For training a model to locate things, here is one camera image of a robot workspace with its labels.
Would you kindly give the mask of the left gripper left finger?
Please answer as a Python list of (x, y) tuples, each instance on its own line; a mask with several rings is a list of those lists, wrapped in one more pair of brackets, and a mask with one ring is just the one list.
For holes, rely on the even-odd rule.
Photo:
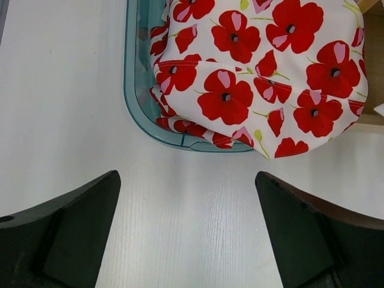
[(121, 189), (111, 170), (1, 217), (1, 287), (95, 287)]

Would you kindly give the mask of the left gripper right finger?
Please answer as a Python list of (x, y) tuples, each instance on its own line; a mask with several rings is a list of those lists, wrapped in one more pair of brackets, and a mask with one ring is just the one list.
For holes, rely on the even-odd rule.
[(255, 185), (284, 287), (383, 287), (383, 220), (268, 172)]

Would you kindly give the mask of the white red poppy skirt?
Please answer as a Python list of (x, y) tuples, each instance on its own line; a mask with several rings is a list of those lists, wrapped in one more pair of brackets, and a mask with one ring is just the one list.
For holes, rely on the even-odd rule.
[(156, 122), (267, 159), (317, 148), (365, 106), (355, 1), (167, 1), (150, 34)]

